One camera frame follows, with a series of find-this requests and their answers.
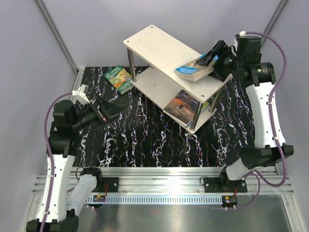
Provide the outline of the blue 26-storey treehouse book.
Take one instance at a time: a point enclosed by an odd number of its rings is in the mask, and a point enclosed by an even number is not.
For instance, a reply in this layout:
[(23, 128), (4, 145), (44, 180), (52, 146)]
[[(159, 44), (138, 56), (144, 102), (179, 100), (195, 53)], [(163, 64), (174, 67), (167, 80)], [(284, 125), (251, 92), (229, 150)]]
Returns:
[(199, 65), (196, 64), (196, 62), (200, 59), (200, 58), (204, 58), (205, 55), (202, 55), (178, 68), (176, 68), (174, 70), (174, 73), (182, 78), (182, 79), (186, 79), (189, 81), (193, 81), (196, 82), (199, 79), (211, 74), (213, 72), (213, 64), (217, 61), (217, 59), (219, 58), (217, 55), (214, 56), (214, 58), (212, 59), (212, 61), (210, 62), (210, 64), (208, 66), (203, 66), (203, 65)]

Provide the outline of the blue paperback book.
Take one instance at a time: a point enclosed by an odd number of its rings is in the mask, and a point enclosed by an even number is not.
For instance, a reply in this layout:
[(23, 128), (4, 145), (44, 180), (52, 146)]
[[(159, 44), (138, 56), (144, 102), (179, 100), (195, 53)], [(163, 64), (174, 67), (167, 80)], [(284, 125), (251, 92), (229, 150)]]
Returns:
[(197, 104), (194, 105), (194, 110), (192, 115), (190, 116), (190, 120), (188, 121), (188, 123), (186, 124), (187, 128), (191, 127), (191, 124), (193, 122), (196, 122), (195, 125), (195, 130), (197, 130), (199, 127), (201, 127), (211, 116), (211, 113), (209, 112), (209, 103), (205, 102), (202, 107), (199, 110), (199, 115), (197, 117), (197, 119), (195, 119), (195, 113), (197, 111)]

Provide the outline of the dark tale of two cities book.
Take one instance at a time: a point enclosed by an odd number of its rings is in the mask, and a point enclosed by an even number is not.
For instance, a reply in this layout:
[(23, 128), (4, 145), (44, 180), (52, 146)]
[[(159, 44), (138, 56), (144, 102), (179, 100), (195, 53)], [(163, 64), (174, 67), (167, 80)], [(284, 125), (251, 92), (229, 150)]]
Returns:
[(181, 90), (164, 108), (186, 126), (193, 120), (198, 101), (185, 90)]

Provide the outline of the two-tier wooden shelf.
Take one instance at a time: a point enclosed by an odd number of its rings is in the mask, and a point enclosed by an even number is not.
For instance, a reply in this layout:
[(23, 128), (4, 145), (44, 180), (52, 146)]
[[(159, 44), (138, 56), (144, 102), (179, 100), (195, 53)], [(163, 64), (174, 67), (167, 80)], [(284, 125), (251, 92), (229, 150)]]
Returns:
[(182, 89), (197, 100), (197, 109), (194, 111), (193, 121), (189, 126), (176, 117), (172, 117), (190, 134), (196, 133), (216, 111), (214, 103), (202, 110), (203, 104), (211, 97), (218, 97), (232, 76), (228, 76), (224, 82), (210, 76), (203, 77), (196, 82), (178, 77), (174, 70), (199, 57), (200, 54), (155, 25), (147, 26), (125, 39), (123, 43), (127, 48), (132, 72), (134, 71), (134, 55), (150, 66), (138, 75), (132, 74), (132, 85), (160, 109), (164, 109)]

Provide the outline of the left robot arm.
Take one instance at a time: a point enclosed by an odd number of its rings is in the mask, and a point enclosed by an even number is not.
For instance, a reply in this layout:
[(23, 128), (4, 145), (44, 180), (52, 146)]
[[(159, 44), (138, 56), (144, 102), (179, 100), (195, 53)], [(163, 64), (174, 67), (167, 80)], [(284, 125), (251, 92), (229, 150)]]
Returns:
[(98, 94), (90, 100), (77, 91), (56, 98), (47, 110), (53, 115), (50, 130), (44, 125), (47, 147), (47, 173), (40, 209), (35, 219), (27, 222), (28, 232), (75, 232), (79, 214), (91, 192), (103, 190), (107, 196), (110, 185), (97, 167), (81, 171), (77, 185), (68, 193), (71, 168), (75, 161), (79, 132), (91, 125), (101, 125), (118, 117), (125, 108), (105, 101)]

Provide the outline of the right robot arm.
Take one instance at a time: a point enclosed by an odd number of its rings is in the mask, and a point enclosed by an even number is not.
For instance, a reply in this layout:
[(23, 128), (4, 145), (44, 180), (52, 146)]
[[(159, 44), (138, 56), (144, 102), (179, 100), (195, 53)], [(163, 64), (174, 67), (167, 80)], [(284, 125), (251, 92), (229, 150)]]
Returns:
[[(212, 66), (214, 76), (224, 81), (229, 75), (239, 79), (249, 98), (255, 129), (253, 147), (243, 147), (240, 158), (225, 166), (217, 177), (219, 188), (230, 192), (246, 177), (256, 174), (272, 187), (282, 186), (287, 179), (286, 158), (293, 155), (294, 147), (287, 145), (281, 131), (275, 90), (279, 84), (272, 63), (262, 62), (262, 34), (251, 32), (237, 35), (236, 44), (228, 46), (219, 40), (197, 64)], [(258, 168), (282, 163), (283, 178), (278, 184), (270, 183)]]

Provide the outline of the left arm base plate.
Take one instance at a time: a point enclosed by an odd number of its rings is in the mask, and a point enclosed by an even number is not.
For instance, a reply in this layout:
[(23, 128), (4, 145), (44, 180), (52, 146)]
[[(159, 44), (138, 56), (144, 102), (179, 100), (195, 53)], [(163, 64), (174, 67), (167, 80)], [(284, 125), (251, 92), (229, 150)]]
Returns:
[(103, 184), (99, 187), (97, 192), (117, 193), (118, 188), (119, 188), (119, 178), (118, 177), (104, 177)]

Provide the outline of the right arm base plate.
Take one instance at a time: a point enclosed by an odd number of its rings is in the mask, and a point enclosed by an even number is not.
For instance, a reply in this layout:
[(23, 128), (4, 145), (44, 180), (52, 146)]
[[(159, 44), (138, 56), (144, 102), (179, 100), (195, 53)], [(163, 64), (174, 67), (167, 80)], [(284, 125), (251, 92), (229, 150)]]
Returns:
[(206, 193), (247, 193), (247, 184), (244, 180), (222, 182), (218, 177), (204, 177), (203, 186)]

